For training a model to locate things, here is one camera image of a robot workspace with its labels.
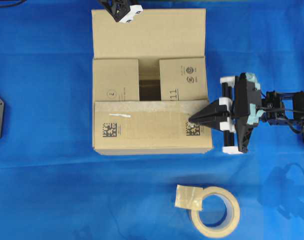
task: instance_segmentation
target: blue tablecloth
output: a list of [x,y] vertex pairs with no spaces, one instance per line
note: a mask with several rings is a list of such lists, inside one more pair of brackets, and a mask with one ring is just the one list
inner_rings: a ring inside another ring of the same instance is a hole
[[[304,90],[304,1],[143,2],[207,8],[210,100],[219,78],[254,72],[262,90]],[[250,152],[101,156],[91,146],[95,0],[29,0],[0,9],[0,240],[204,239],[176,184],[219,186],[241,207],[226,239],[304,239],[304,142],[261,123]]]

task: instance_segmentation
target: black cable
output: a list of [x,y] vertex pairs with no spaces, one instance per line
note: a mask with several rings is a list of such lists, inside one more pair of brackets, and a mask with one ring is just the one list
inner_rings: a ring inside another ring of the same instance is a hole
[[301,130],[297,130],[296,128],[294,128],[294,125],[291,123],[291,121],[288,119],[288,117],[286,117],[284,114],[283,114],[283,117],[285,118],[285,121],[287,122],[288,126],[294,133],[301,134],[304,131],[304,126],[302,127]]
[[293,110],[293,109],[288,109],[288,108],[260,107],[259,109],[264,110],[267,113],[275,113],[275,112],[286,111],[286,112],[293,112],[293,113],[304,114],[304,111]]
[[24,2],[26,2],[27,0],[19,0],[19,2],[16,2],[16,3],[12,3],[12,4],[6,4],[6,5],[0,5],[0,9],[3,9],[3,8],[11,8],[11,7],[15,7],[15,6],[18,6]]

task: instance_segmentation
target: tape roll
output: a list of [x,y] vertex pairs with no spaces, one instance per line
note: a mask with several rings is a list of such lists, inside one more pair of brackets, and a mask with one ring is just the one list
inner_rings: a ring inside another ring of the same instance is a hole
[[227,214],[224,221],[215,227],[205,226],[200,219],[200,211],[190,210],[191,220],[197,230],[208,238],[223,238],[232,233],[240,220],[241,210],[236,198],[227,190],[220,187],[207,187],[200,193],[202,200],[215,195],[224,201]]

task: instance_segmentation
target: qr code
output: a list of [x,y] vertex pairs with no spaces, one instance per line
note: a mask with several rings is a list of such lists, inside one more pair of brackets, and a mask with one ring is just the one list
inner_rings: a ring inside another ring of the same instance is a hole
[[201,129],[199,125],[191,124],[187,122],[185,124],[186,126],[186,136],[200,136],[201,135]]
[[103,137],[117,137],[117,123],[103,123]]

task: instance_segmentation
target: open cardboard box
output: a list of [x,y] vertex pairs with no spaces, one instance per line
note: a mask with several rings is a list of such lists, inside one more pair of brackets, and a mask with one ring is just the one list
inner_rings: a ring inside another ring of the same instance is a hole
[[144,10],[130,24],[93,10],[93,148],[104,155],[205,153],[211,130],[205,9]]

